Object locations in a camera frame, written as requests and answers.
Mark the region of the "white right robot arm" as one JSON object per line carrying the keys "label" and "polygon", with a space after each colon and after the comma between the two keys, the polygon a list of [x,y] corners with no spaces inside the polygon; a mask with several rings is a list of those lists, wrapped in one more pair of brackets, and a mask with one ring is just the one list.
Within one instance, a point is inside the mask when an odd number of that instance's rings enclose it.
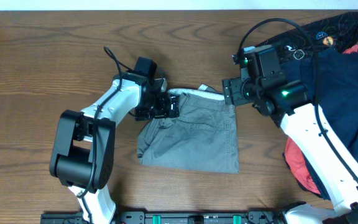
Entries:
{"label": "white right robot arm", "polygon": [[271,45],[241,48],[238,78],[223,80],[225,102],[250,103],[270,117],[301,149],[320,178],[332,209],[293,203],[275,211],[249,211],[248,223],[358,223],[358,163],[338,138],[316,100],[297,80],[288,83]]}

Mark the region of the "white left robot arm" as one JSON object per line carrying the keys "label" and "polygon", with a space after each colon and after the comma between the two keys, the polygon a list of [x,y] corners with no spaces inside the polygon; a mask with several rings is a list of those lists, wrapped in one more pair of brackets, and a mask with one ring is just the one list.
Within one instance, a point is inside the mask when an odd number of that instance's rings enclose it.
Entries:
{"label": "white left robot arm", "polygon": [[133,69],[120,70],[111,88],[81,111],[60,115],[50,160],[50,174],[77,197],[75,214],[44,214],[41,223],[114,223],[116,204],[107,182],[113,162],[116,127],[131,111],[135,120],[176,118],[178,100],[170,96],[157,64],[140,57]]}

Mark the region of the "grey shorts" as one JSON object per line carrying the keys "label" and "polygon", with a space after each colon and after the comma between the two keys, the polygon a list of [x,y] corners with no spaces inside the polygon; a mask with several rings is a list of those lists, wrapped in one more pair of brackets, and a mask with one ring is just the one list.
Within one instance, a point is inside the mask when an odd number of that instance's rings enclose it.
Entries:
{"label": "grey shorts", "polygon": [[174,88],[177,118],[153,119],[137,138],[144,166],[237,174],[240,170],[236,112],[215,89]]}

